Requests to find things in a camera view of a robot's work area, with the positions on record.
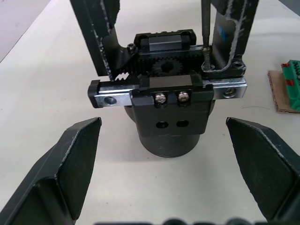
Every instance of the red component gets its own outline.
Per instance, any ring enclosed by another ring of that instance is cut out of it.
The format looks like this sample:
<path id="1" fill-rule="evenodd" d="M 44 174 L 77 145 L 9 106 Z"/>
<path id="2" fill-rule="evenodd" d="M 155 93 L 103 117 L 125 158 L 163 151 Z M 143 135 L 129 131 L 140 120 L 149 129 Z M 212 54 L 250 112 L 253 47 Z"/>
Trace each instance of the red component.
<path id="1" fill-rule="evenodd" d="M 281 64 L 281 67 L 282 68 L 286 68 L 286 67 L 289 67 L 290 66 L 290 64 L 287 62 L 287 63 L 282 63 Z"/>
<path id="2" fill-rule="evenodd" d="M 285 80 L 285 84 L 289 86 L 294 86 L 294 80 Z"/>

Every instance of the metal rod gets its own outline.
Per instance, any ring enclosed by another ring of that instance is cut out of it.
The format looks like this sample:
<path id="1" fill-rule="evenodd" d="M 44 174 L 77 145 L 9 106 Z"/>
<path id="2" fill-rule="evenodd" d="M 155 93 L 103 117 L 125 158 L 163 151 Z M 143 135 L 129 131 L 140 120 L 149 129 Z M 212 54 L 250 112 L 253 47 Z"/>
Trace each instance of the metal rod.
<path id="1" fill-rule="evenodd" d="M 201 0 L 203 47 L 209 47 L 210 41 L 210 0 Z"/>

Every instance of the gear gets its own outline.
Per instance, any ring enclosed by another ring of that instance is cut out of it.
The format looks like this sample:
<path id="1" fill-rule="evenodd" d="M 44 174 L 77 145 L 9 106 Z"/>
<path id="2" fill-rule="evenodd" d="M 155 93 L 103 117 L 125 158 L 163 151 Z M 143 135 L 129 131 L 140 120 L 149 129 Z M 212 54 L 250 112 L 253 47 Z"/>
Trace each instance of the gear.
<path id="1" fill-rule="evenodd" d="M 159 60 L 152 66 L 152 72 L 157 76 L 178 75 L 182 71 L 182 63 L 174 59 Z"/>

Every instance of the mounting hole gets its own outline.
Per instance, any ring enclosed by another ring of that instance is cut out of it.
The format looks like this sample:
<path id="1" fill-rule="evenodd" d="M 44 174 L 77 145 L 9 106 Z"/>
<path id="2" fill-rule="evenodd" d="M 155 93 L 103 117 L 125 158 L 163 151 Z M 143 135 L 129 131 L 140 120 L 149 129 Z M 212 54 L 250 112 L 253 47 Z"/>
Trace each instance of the mounting hole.
<path id="1" fill-rule="evenodd" d="M 187 120 L 180 120 L 176 123 L 176 125 L 180 128 L 184 128 L 188 126 L 188 121 Z"/>
<path id="2" fill-rule="evenodd" d="M 236 89 L 235 88 L 228 88 L 224 93 L 224 98 L 233 98 L 236 95 Z"/>
<path id="3" fill-rule="evenodd" d="M 174 69 L 174 65 L 171 62 L 165 62 L 161 65 L 161 71 L 164 73 L 169 73 L 172 69 Z"/>
<path id="4" fill-rule="evenodd" d="M 157 128 L 167 128 L 169 126 L 169 124 L 165 121 L 160 121 L 156 124 Z"/>
<path id="5" fill-rule="evenodd" d="M 241 62 L 234 62 L 233 65 L 235 68 L 243 68 L 243 64 Z"/>
<path id="6" fill-rule="evenodd" d="M 104 102 L 108 105 L 114 105 L 117 103 L 117 100 L 114 97 L 105 97 Z"/>

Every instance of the cardboard piece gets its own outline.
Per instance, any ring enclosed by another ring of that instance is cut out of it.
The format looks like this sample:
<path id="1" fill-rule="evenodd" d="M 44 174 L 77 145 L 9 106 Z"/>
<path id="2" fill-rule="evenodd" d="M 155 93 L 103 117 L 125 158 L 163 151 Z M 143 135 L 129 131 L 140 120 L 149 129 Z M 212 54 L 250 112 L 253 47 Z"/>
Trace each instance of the cardboard piece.
<path id="1" fill-rule="evenodd" d="M 280 70 L 271 70 L 268 72 L 268 77 L 277 112 L 300 113 L 299 110 L 292 109 L 290 106 L 290 99 L 286 90 L 283 72 Z"/>

